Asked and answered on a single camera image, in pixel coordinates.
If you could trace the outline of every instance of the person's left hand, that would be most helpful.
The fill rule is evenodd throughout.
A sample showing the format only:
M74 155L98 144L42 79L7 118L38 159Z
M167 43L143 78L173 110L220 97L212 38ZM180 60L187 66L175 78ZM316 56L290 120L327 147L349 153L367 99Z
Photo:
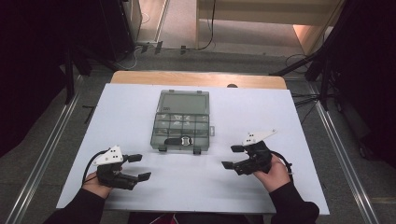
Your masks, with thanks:
M85 180L88 181L84 183L82 188L104 199L106 199L110 191L113 190L113 188L103 186L99 183L98 177L96 176L96 172L93 172L90 175L88 175L87 178L85 178Z

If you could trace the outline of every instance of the dark equipment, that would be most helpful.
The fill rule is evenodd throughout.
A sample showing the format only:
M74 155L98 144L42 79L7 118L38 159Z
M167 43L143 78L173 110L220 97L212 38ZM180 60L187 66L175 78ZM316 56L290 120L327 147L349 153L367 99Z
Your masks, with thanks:
M115 189L134 189L134 186L138 182L149 180L151 173L145 173L142 175L131 176L124 175L121 173L121 166L126 162L134 162L141 161L142 155L136 154L132 156L122 155L123 162L117 162L106 165L99 165L97 168L96 175L99 179L99 182L107 187L115 188Z
M114 189L134 189L134 186L138 182L149 180L151 173L144 173L138 176L131 176L131 175L124 175L121 173L121 166L126 162L134 162L134 161L141 161L142 155L135 154L135 155L122 155L120 152L120 148L118 146L112 147L109 150L104 150L96 153L87 164L87 167L84 172L84 176L82 177L82 185L89 180L85 180L88 169L95 160L95 158L99 155L104 154L102 157L105 158L101 160L99 158L93 164L97 165L96 177L98 178L99 182L107 187L114 188Z
M248 146L232 146L233 152L245 152L249 158L240 162L222 161L224 168L227 170L235 170L238 175L251 175L256 171L263 171L268 174L271 170L272 154L278 156L285 162L288 169L290 180L292 179L291 163L288 163L285 158L277 152L271 151L263 141Z

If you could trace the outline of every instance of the cable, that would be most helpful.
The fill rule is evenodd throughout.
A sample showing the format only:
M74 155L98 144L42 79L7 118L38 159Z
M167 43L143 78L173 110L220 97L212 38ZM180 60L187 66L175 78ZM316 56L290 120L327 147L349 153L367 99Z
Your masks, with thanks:
M308 115L311 113L312 109L315 107L315 105L319 102L319 100L317 100L314 105L312 105L312 107L309 109L308 113L306 113L305 117L303 118L303 120L301 121L301 124L304 123L306 117L308 117Z
M214 19L215 19L215 11L216 11L216 0L213 1L213 10L212 10L212 21L211 21L211 28L209 27L210 30L210 40L209 42L206 44L206 46L204 46L203 48L199 48L199 49L168 49L168 48L161 48L161 49L167 49L167 50L186 50L186 51L199 51L199 50L203 50L206 49L207 47L209 47L209 45L212 43L213 41L213 35L214 35L214 29L213 29L213 23L214 23Z
M294 182L294 180L293 180L293 171L291 170L292 164L288 163L288 161L286 161L285 157L282 156L279 152L275 152L273 150L270 150L270 152L272 154L276 155L277 157L279 157L285 163L286 169L288 170L288 173L289 173L290 181L291 181L291 183Z
M306 55L304 55L304 54L292 54L292 55L290 55L290 56L286 59L286 61L285 61L286 67L289 67L289 65L288 65L288 60L289 60L290 58L292 58L292 57L294 57L294 56L299 56L299 55L303 55L303 56L305 56L305 58L306 58ZM306 71L298 72L298 71L296 71L296 70L293 70L293 72L295 72L295 73L297 73L297 74L304 74L304 73L306 73Z
M88 170L90 169L90 165L91 165L91 163L93 162L93 160L95 160L95 158L96 158L97 156L99 156L99 155L101 155L101 154L105 154L107 151L108 151L108 150L100 151L100 152L96 153L96 154L90 159L90 161L89 161L88 164L87 164L87 167L85 167L84 176L82 177L82 182L81 182L82 184L81 184L81 186L84 185L84 183L85 183L85 178L86 178L86 176L87 176Z
M146 21L142 21L142 24L148 22L149 19L150 19L149 15L147 13L145 13L145 12L142 12L142 15L145 15L145 16L148 17L148 19Z
M115 64L118 65L119 67L121 67L121 68L127 70L127 71L130 70L130 69L135 68L135 67L137 66L136 52L137 52L139 49L142 49L142 48L137 48L137 49L134 50L134 65L133 65L132 67L124 67L123 65L121 65L121 64L119 64L119 63L115 63Z
M88 181L91 181L91 180L95 179L96 177L97 177L97 175L94 176L94 177L92 177L92 178L89 178L89 179L85 180L85 181L84 181L84 184L87 183Z

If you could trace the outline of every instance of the white table surface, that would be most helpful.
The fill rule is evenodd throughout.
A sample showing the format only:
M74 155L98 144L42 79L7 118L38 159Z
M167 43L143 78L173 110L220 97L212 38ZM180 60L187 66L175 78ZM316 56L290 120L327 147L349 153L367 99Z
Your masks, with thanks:
M168 151L150 146L155 112L162 90L209 91L208 152ZM254 175L225 170L222 161L241 161L244 153L230 146L242 143L248 132L277 129L266 145L292 165L294 183L305 201L328 215L318 176L305 141L290 91L214 87L107 84L67 177L57 208L65 207L81 185L85 166L98 151L119 145L123 154L142 154L139 162L124 163L122 173L152 172L150 180L133 190L114 189L106 209L263 214L274 213L271 199Z

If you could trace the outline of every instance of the person's right hand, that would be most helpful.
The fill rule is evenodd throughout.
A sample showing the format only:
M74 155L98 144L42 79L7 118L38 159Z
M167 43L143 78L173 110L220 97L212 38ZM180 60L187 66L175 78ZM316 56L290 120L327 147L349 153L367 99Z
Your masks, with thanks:
M271 170L268 174L263 171L253 173L270 193L290 182L286 166L277 156L274 154L272 156Z

